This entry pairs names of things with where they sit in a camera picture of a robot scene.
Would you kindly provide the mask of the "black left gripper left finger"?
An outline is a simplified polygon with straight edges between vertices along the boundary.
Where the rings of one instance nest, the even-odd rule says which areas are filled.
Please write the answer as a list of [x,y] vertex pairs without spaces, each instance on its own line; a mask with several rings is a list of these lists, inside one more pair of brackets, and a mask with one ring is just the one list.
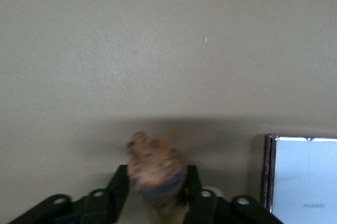
[[52,195],[10,223],[117,223],[129,188],[127,166],[120,165],[105,188],[76,201],[66,194]]

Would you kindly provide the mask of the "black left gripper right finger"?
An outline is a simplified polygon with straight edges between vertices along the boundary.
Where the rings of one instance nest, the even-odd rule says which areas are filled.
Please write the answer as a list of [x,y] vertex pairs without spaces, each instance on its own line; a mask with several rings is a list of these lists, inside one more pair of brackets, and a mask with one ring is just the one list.
[[194,165],[187,168],[186,185],[189,210],[184,217],[184,223],[282,224],[250,196],[239,195],[227,201],[217,196],[213,190],[203,188],[198,169]]

